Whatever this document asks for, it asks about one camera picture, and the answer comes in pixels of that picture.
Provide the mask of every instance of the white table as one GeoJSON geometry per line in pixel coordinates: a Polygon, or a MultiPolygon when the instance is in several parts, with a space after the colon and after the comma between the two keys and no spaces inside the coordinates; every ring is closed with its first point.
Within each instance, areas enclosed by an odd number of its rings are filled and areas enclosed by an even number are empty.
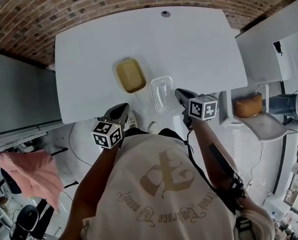
{"type": "Polygon", "coordinates": [[[201,7],[155,7],[112,14],[56,36],[55,70],[65,124],[102,116],[110,107],[141,100],[152,106],[150,81],[170,76],[174,88],[215,93],[247,85],[224,13],[201,7]],[[161,12],[168,11],[170,17],[161,12]],[[126,58],[140,63],[147,86],[128,94],[115,77],[126,58]]]}

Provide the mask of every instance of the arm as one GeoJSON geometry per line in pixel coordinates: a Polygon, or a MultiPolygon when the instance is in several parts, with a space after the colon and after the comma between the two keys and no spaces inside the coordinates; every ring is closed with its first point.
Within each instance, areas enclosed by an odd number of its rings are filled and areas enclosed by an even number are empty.
{"type": "Polygon", "coordinates": [[[82,220],[95,216],[117,153],[118,145],[110,150],[104,149],[84,177],[74,195],[69,220],[59,240],[80,239],[82,220]]]}
{"type": "MultiPolygon", "coordinates": [[[[192,128],[197,137],[211,184],[215,187],[222,186],[225,188],[231,183],[231,180],[226,173],[224,173],[212,152],[209,150],[209,145],[214,144],[217,146],[223,157],[236,172],[238,171],[237,166],[206,121],[200,121],[193,118],[192,128]]],[[[244,210],[255,211],[271,221],[271,218],[266,211],[257,206],[247,193],[245,198],[238,199],[238,203],[244,208],[244,210]]]]}
{"type": "Polygon", "coordinates": [[[218,150],[221,152],[226,161],[230,166],[237,172],[237,166],[235,165],[233,159],[230,157],[229,153],[225,150],[223,145],[220,143],[218,137],[215,135],[213,130],[210,128],[206,121],[201,121],[197,119],[192,119],[192,128],[197,137],[200,150],[202,153],[203,161],[207,169],[210,182],[213,186],[222,186],[224,182],[229,180],[227,174],[222,170],[221,166],[213,156],[212,152],[209,150],[209,146],[214,144],[218,150]]]}

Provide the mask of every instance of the pink cloth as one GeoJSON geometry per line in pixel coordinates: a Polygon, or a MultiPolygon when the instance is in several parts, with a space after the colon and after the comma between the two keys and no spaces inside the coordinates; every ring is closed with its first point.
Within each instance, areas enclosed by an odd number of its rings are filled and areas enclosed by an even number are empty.
{"type": "Polygon", "coordinates": [[[39,196],[58,209],[64,187],[54,159],[45,150],[26,154],[3,152],[0,167],[10,174],[26,198],[39,196]]]}

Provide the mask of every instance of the black strap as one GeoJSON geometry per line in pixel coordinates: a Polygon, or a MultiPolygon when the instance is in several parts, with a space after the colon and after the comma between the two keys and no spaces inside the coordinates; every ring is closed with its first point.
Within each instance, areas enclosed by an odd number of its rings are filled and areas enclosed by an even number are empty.
{"type": "Polygon", "coordinates": [[[236,190],[233,189],[232,192],[230,192],[229,190],[215,188],[211,185],[211,183],[205,176],[202,169],[196,164],[196,162],[193,159],[192,151],[191,151],[192,147],[189,144],[189,134],[190,133],[191,133],[191,131],[189,131],[189,133],[187,135],[187,140],[184,141],[184,145],[188,146],[189,159],[190,159],[191,163],[193,164],[195,169],[199,172],[199,174],[202,176],[202,178],[205,180],[205,182],[209,185],[209,187],[214,191],[214,193],[217,194],[217,196],[222,200],[222,202],[226,205],[226,207],[235,215],[236,209],[239,207],[236,202],[236,199],[234,198],[234,196],[235,196],[234,192],[236,190]]]}
{"type": "Polygon", "coordinates": [[[196,170],[198,170],[199,174],[202,176],[202,178],[206,181],[206,183],[209,185],[209,187],[215,192],[217,193],[217,189],[215,187],[213,187],[211,185],[211,183],[209,182],[208,178],[205,176],[204,172],[202,171],[202,169],[196,164],[196,162],[193,159],[192,156],[192,151],[191,151],[191,146],[189,144],[189,134],[191,133],[191,131],[189,131],[188,135],[187,135],[187,140],[184,141],[184,145],[188,146],[188,152],[189,152],[189,159],[191,161],[191,163],[193,164],[193,166],[195,167],[196,170]]]}

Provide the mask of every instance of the plastic lid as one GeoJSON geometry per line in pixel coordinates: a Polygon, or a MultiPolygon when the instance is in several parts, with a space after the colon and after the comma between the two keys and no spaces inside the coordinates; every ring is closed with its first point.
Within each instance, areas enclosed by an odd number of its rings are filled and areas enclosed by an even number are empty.
{"type": "Polygon", "coordinates": [[[176,99],[170,76],[153,79],[150,83],[150,94],[155,110],[159,115],[168,113],[176,108],[176,99]]]}

